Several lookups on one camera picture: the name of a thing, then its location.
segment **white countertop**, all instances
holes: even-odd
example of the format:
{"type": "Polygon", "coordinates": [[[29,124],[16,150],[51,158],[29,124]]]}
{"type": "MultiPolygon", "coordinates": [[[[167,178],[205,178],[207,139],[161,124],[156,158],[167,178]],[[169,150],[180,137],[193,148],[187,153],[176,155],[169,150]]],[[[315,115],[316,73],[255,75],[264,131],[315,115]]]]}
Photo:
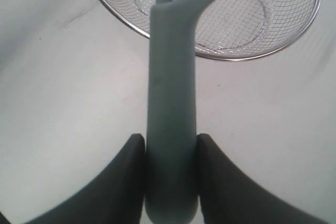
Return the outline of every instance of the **white countertop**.
{"type": "MultiPolygon", "coordinates": [[[[0,211],[19,224],[89,183],[132,133],[145,135],[148,40],[98,0],[0,2],[0,211]]],[[[335,15],[336,2],[322,0],[309,31],[264,59],[196,61],[198,132],[267,190],[330,223],[335,15]]]]}

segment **mesh strainer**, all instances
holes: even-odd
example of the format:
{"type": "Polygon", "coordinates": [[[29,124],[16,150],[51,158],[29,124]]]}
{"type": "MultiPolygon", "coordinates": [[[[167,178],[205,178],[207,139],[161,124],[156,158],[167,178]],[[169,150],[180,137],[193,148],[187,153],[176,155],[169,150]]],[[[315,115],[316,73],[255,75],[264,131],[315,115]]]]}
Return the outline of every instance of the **mesh strainer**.
{"type": "MultiPolygon", "coordinates": [[[[149,38],[155,0],[101,0],[125,24],[149,38]]],[[[258,58],[279,51],[313,22],[320,0],[216,0],[202,14],[196,54],[221,60],[258,58]]]]}

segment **plastic handle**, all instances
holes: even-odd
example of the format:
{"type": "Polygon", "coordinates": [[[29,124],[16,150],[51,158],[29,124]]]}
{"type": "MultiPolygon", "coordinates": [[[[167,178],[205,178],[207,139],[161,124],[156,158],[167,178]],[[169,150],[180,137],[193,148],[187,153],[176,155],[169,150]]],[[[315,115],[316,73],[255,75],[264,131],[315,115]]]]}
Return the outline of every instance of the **plastic handle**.
{"type": "Polygon", "coordinates": [[[156,0],[151,9],[148,184],[155,224],[187,224],[197,210],[195,29],[213,0],[156,0]]]}

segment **stainless steel strainer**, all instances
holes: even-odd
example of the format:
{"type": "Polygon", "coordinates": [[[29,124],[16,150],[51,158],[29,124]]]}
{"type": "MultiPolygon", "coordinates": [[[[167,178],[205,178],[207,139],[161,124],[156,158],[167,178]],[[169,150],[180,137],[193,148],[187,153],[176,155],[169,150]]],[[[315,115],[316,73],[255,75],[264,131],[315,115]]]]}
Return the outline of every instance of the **stainless steel strainer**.
{"type": "MultiPolygon", "coordinates": [[[[155,0],[101,0],[112,14],[149,38],[155,0]]],[[[219,60],[259,58],[298,39],[312,24],[320,0],[216,0],[196,30],[196,55],[219,60]]]]}

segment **wire mesh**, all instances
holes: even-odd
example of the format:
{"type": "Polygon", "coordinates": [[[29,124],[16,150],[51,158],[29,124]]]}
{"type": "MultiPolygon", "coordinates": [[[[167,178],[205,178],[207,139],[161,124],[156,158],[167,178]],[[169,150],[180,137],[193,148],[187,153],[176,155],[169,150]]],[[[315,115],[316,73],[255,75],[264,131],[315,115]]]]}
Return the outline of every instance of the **wire mesh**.
{"type": "MultiPolygon", "coordinates": [[[[149,37],[155,0],[101,0],[128,26],[149,37]]],[[[202,14],[195,35],[199,56],[240,60],[285,48],[308,29],[320,0],[216,0],[202,14]]]]}

